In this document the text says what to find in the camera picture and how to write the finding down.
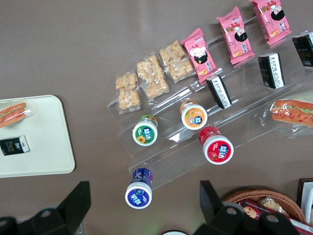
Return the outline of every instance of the pink wrapper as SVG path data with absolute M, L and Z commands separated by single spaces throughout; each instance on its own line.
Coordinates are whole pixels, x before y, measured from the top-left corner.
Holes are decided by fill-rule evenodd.
M 216 19 L 222 26 L 232 64 L 237 64 L 254 55 L 238 7 L 235 6 L 229 14 Z
M 272 45 L 291 33 L 280 0 L 249 0 L 253 3 L 266 42 Z
M 206 48 L 203 32 L 200 28 L 196 29 L 188 38 L 182 40 L 180 43 L 187 49 L 200 83 L 215 73 L 217 67 Z

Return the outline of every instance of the wicker basket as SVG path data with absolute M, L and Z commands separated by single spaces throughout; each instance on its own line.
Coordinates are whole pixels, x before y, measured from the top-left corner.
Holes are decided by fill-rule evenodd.
M 290 198 L 277 192 L 269 190 L 243 190 L 226 198 L 226 201 L 238 203 L 243 199 L 250 199 L 254 202 L 258 202 L 266 197 L 273 198 L 275 202 L 281 205 L 290 217 L 293 217 L 301 222 L 305 222 L 304 214 L 299 206 Z

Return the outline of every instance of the clear plastic wrapper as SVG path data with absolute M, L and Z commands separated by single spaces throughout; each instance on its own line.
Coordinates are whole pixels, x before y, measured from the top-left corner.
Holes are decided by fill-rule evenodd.
M 217 71 L 217 67 L 206 47 L 203 32 L 200 28 L 197 28 L 186 39 L 182 40 L 181 43 L 188 51 L 200 83 L 204 82 Z
M 238 7 L 235 6 L 229 14 L 216 19 L 222 26 L 232 64 L 237 64 L 248 57 L 254 56 Z
M 124 114 L 140 109 L 140 96 L 138 93 L 138 77 L 132 73 L 126 73 L 116 79 L 118 113 Z
M 249 0 L 253 3 L 267 44 L 273 45 L 291 33 L 280 0 Z
M 0 102 L 0 128 L 21 121 L 32 114 L 23 100 Z
M 299 92 L 276 100 L 270 111 L 273 120 L 313 127 L 313 91 Z
M 137 74 L 138 77 L 146 82 L 141 87 L 149 100 L 153 100 L 170 91 L 156 55 L 153 54 L 146 60 L 138 62 Z
M 259 204 L 261 206 L 264 206 L 264 207 L 267 207 L 267 208 L 270 208 L 276 212 L 280 212 L 286 216 L 289 216 L 287 214 L 287 212 L 281 207 L 281 205 L 279 205 L 277 202 L 275 202 L 275 200 L 271 197 L 266 197 L 264 199 L 262 199 Z

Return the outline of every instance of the white jar lid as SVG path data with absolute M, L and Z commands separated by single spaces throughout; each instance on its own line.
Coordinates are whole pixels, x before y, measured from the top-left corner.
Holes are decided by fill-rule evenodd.
M 151 121 L 140 121 L 133 129 L 133 139 L 141 146 L 150 146 L 157 140 L 157 127 Z
M 225 136 L 211 136 L 203 144 L 206 159 L 215 165 L 227 163 L 234 154 L 234 146 Z
M 189 119 L 188 112 L 191 109 L 195 109 L 195 112 L 202 112 L 201 116 L 192 115 Z M 183 109 L 181 113 L 181 121 L 186 128 L 189 130 L 199 130 L 206 125 L 207 122 L 207 112 L 206 110 L 199 104 L 189 104 L 186 108 Z
M 144 209 L 152 201 L 152 189 L 144 182 L 131 183 L 125 193 L 126 203 L 134 209 Z

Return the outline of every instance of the white object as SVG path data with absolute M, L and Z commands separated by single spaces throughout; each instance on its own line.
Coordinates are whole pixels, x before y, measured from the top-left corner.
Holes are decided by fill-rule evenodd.
M 229 157 L 228 157 L 225 161 L 219 162 L 219 163 L 212 161 L 212 160 L 209 158 L 208 154 L 207 154 L 209 147 L 210 147 L 212 144 L 214 144 L 214 143 L 216 143 L 216 142 L 218 142 L 218 141 L 224 141 L 224 142 L 226 142 L 226 143 L 228 144 L 229 151 L 230 151 Z M 233 146 L 233 144 L 232 144 L 225 136 L 220 136 L 220 135 L 211 136 L 211 137 L 207 138 L 207 140 L 206 140 L 206 141 L 204 142 L 204 144 L 203 144 L 203 153 L 204 153 L 206 159 L 207 159 L 209 162 L 211 162 L 212 164 L 215 164 L 215 165 L 222 165 L 222 164 L 227 163 L 227 162 L 233 157 L 233 154 L 234 154 L 234 146 Z
M 313 202 L 313 182 L 305 182 L 302 189 L 301 210 L 305 220 L 309 224 L 311 218 L 311 208 Z
M 143 126 L 149 127 L 154 132 L 154 138 L 149 143 L 141 143 L 139 140 L 137 140 L 136 131 L 138 129 L 141 129 Z M 150 146 L 151 144 L 153 144 L 157 140 L 157 126 L 148 120 L 140 121 L 139 123 L 137 123 L 137 125 L 133 129 L 133 139 L 137 144 L 139 144 L 141 146 Z
M 133 191 L 133 190 L 136 190 L 136 189 L 140 189 L 140 190 L 145 191 L 148 194 L 148 196 L 149 196 L 149 201 L 142 207 L 133 205 L 129 201 L 129 199 L 128 199 L 129 193 L 131 191 Z M 150 205 L 151 201 L 152 201 L 152 189 L 149 187 L 149 185 L 145 184 L 144 182 L 134 182 L 134 183 L 131 183 L 127 187 L 127 190 L 126 190 L 126 193 L 125 193 L 125 201 L 131 208 L 134 208 L 134 209 L 144 209 L 144 208 L 148 207 Z
M 75 168 L 63 106 L 53 95 L 22 100 L 33 115 L 0 129 L 0 140 L 25 136 L 30 151 L 5 156 L 0 151 L 0 178 L 70 173 Z

